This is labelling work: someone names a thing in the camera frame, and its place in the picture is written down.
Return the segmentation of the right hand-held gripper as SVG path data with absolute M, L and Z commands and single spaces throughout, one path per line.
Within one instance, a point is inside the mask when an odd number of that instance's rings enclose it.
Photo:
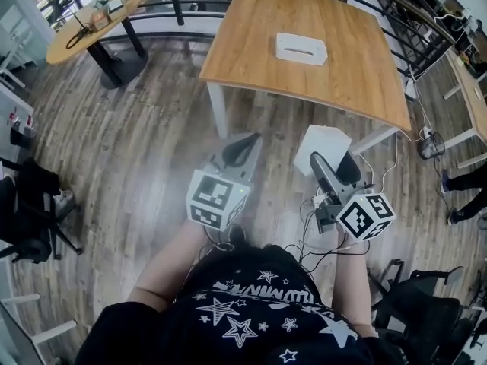
M 396 220 L 385 194 L 376 193 L 372 184 L 360 181 L 361 171 L 350 153 L 344 155 L 335 172 L 315 151 L 310 155 L 310 167 L 320 187 L 314 196 L 320 234 L 339 224 L 354 241 L 371 240 Z

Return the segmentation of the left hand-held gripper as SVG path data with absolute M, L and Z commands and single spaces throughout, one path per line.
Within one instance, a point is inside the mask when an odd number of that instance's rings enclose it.
M 186 194 L 188 218 L 214 230 L 226 230 L 242 212 L 253 189 L 263 138 L 254 133 L 227 145 L 223 161 L 212 157 L 195 170 Z

